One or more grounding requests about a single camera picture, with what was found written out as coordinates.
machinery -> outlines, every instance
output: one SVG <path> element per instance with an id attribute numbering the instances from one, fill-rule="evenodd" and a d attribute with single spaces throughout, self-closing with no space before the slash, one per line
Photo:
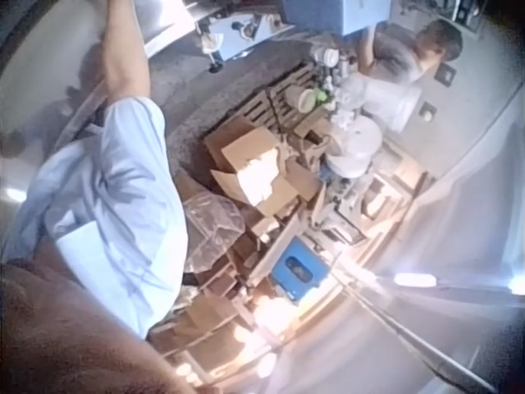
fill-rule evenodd
<path id="1" fill-rule="evenodd" d="M 248 0 L 217 2 L 225 7 L 198 23 L 203 54 L 210 72 L 224 62 L 248 54 L 267 39 L 294 32 L 328 32 L 346 36 L 388 19 L 390 0 Z"/>

clear plastic wrap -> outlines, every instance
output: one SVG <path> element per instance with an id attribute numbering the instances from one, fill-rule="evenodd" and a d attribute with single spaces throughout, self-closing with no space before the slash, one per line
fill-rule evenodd
<path id="1" fill-rule="evenodd" d="M 244 219 L 232 201 L 209 191 L 186 200 L 184 208 L 189 237 L 185 271 L 210 270 L 244 233 Z"/>

dark hair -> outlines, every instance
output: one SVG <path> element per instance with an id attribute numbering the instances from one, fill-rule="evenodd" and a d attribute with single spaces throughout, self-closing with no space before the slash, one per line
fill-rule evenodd
<path id="1" fill-rule="evenodd" d="M 445 50 L 443 60 L 449 62 L 459 57 L 463 51 L 463 37 L 457 27 L 447 21 L 439 19 L 430 23 L 426 30 L 434 34 L 436 44 Z"/>

blue machine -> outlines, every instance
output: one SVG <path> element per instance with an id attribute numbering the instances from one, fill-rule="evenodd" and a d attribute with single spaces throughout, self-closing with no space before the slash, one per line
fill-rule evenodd
<path id="1" fill-rule="evenodd" d="M 391 0 L 280 0 L 285 23 L 347 35 L 390 17 Z"/>
<path id="2" fill-rule="evenodd" d="M 295 237 L 272 270 L 274 280 L 294 301 L 301 300 L 328 276 L 330 268 Z"/>

